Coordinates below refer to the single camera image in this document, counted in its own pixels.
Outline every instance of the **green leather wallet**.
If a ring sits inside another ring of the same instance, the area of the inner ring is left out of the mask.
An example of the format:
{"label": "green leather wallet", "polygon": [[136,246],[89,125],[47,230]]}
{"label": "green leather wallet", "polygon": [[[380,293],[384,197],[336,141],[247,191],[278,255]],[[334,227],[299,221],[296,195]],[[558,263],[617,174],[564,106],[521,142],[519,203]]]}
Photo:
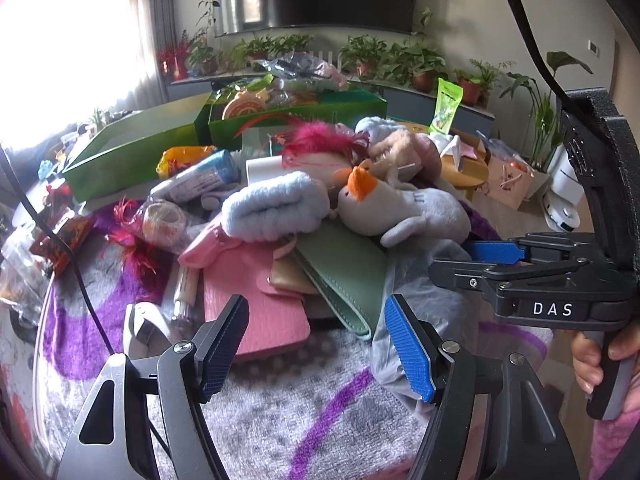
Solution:
{"label": "green leather wallet", "polygon": [[385,253],[339,220],[324,220],[298,235],[294,257],[347,329],[371,339],[382,308]]}

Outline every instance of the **sheer curtain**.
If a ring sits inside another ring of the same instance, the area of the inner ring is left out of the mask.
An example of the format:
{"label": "sheer curtain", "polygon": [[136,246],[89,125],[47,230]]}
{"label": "sheer curtain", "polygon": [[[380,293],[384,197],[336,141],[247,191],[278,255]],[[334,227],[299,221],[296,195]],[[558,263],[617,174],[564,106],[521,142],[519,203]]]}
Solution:
{"label": "sheer curtain", "polygon": [[0,7],[0,140],[33,146],[94,108],[165,101],[151,0],[6,0]]}

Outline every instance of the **human hand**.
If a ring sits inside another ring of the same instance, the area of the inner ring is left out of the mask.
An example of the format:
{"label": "human hand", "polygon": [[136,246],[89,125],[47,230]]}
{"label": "human hand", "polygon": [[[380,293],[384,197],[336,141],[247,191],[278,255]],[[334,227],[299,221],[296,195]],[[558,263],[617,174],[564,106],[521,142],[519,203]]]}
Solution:
{"label": "human hand", "polygon": [[[594,387],[602,382],[603,372],[600,368],[602,352],[595,341],[587,339],[582,332],[568,331],[573,336],[571,351],[574,355],[575,379],[586,393],[593,393]],[[609,358],[622,361],[640,351],[640,321],[628,325],[609,345]],[[640,372],[636,362],[634,375]]]}

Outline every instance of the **pink leather case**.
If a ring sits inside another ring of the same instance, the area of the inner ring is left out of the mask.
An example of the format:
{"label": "pink leather case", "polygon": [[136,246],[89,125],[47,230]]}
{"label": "pink leather case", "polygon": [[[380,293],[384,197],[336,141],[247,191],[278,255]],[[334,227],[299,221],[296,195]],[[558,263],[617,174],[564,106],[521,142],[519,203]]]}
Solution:
{"label": "pink leather case", "polygon": [[223,251],[204,269],[205,320],[218,317],[233,294],[249,301],[249,326],[236,361],[257,359],[297,347],[309,337],[310,328],[302,296],[276,290],[268,276],[278,244],[241,244]]}

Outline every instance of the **blue gripper pad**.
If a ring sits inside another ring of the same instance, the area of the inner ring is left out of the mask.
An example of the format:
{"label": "blue gripper pad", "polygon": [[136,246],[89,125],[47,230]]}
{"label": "blue gripper pad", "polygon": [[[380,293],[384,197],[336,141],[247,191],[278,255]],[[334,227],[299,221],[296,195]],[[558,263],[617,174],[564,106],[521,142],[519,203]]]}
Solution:
{"label": "blue gripper pad", "polygon": [[411,389],[419,394],[424,402],[431,402],[436,391],[431,377],[431,361],[402,308],[391,296],[385,301],[385,323]]}
{"label": "blue gripper pad", "polygon": [[474,262],[513,265],[526,256],[514,242],[465,242],[462,248]]}
{"label": "blue gripper pad", "polygon": [[202,364],[202,382],[200,383],[200,402],[206,404],[211,397],[222,389],[236,356],[244,331],[249,324],[249,303],[245,298],[231,306],[226,320],[211,350]]}

